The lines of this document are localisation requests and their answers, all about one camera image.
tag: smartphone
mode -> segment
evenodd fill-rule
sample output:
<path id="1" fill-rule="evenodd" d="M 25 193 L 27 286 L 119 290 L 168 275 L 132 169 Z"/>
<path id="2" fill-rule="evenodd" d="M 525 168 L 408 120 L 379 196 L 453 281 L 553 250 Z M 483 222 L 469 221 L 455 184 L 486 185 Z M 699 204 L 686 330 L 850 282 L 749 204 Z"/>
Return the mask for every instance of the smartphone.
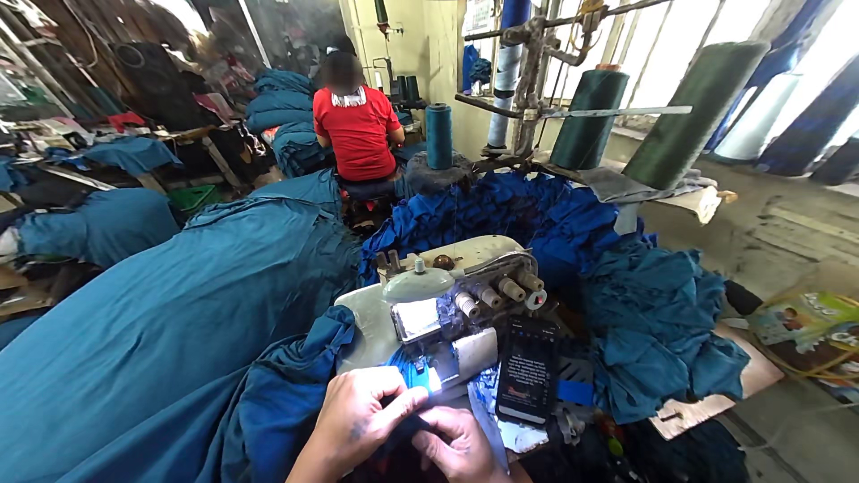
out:
<path id="1" fill-rule="evenodd" d="M 544 425 L 555 401 L 559 328 L 551 321 L 511 316 L 496 397 L 500 419 Z"/>

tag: sewing machine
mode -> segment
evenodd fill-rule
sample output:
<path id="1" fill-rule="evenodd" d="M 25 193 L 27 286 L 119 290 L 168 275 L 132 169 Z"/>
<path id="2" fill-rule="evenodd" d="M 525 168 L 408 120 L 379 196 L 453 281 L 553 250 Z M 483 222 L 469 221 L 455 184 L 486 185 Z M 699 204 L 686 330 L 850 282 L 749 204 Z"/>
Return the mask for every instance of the sewing machine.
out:
<path id="1" fill-rule="evenodd" d="M 377 261 L 379 284 L 336 301 L 355 313 L 357 328 L 338 373 L 384 364 L 403 347 L 418 372 L 430 370 L 434 392 L 452 388 L 497 363 L 496 327 L 546 300 L 537 260 L 506 236 L 404 260 L 395 250 L 379 252 Z"/>

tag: green thread spool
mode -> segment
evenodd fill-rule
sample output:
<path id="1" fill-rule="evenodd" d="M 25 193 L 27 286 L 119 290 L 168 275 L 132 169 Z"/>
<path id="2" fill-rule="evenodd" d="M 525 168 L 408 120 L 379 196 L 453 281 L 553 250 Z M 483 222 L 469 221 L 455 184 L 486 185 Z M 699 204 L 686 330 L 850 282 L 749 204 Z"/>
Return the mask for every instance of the green thread spool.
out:
<path id="1" fill-rule="evenodd" d="M 385 8 L 385 0 L 375 0 L 376 5 L 376 20 L 379 23 L 387 23 L 387 9 Z"/>
<path id="2" fill-rule="evenodd" d="M 405 78 L 405 99 L 407 101 L 420 101 L 421 99 L 421 92 L 417 89 L 416 76 Z"/>
<path id="3" fill-rule="evenodd" d="M 769 49 L 767 42 L 755 41 L 701 49 L 668 102 L 691 105 L 692 112 L 660 116 L 624 174 L 658 190 L 677 186 Z"/>
<path id="4" fill-rule="evenodd" d="M 570 111 L 617 109 L 630 77 L 613 70 L 587 70 L 576 87 Z M 600 165 L 614 116 L 567 118 L 557 135 L 549 161 L 567 169 L 591 169 Z"/>

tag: wire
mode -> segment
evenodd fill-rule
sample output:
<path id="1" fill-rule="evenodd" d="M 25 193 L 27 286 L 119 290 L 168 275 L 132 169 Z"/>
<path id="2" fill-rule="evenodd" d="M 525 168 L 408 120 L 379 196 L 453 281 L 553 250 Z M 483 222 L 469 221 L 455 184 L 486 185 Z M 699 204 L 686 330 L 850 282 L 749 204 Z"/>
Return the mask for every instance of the wire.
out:
<path id="1" fill-rule="evenodd" d="M 760 449 L 767 449 L 767 448 L 772 447 L 772 445 L 776 442 L 776 440 L 782 436 L 782 434 L 784 433 L 784 430 L 786 430 L 788 428 L 788 422 L 794 421 L 794 420 L 801 420 L 798 416 L 801 416 L 804 414 L 828 413 L 830 411 L 837 411 L 838 409 L 846 409 L 848 407 L 856 407 L 856 406 L 859 406 L 859 402 L 851 402 L 850 404 L 837 404 L 834 406 L 817 407 L 814 409 L 807 409 L 806 411 L 799 411 L 798 413 L 793 413 L 790 415 L 789 418 L 785 418 L 782 421 L 782 423 L 778 426 L 778 429 L 772 435 L 772 437 L 770 438 L 769 441 L 767 441 L 766 443 L 761 444 L 759 446 L 740 446 L 740 451 L 745 451 L 745 452 L 758 451 Z"/>
<path id="2" fill-rule="evenodd" d="M 63 0 L 63 3 L 65 4 L 65 8 L 69 9 L 71 14 L 75 17 L 75 20 L 77 20 L 77 23 L 79 23 L 81 25 L 83 32 L 87 35 L 87 38 L 89 39 L 89 48 L 93 51 L 93 61 L 90 62 L 89 64 L 84 65 L 83 68 L 84 69 L 92 69 L 93 67 L 95 67 L 99 63 L 99 51 L 95 48 L 95 41 L 93 40 L 93 35 L 89 32 L 89 29 L 87 28 L 86 24 L 83 23 L 83 20 L 81 20 L 81 17 L 78 16 L 77 12 L 75 12 L 75 9 L 71 8 L 71 4 L 69 4 L 69 0 Z"/>

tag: green crate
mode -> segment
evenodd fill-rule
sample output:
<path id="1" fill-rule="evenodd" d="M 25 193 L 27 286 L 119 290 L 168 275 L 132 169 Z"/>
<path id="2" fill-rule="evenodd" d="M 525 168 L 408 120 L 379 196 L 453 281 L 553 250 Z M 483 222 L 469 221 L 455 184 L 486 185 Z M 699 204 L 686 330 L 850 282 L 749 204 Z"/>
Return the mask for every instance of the green crate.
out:
<path id="1" fill-rule="evenodd" d="M 215 185 L 181 188 L 167 193 L 170 201 L 184 213 L 192 215 L 206 205 L 221 203 L 221 194 Z"/>

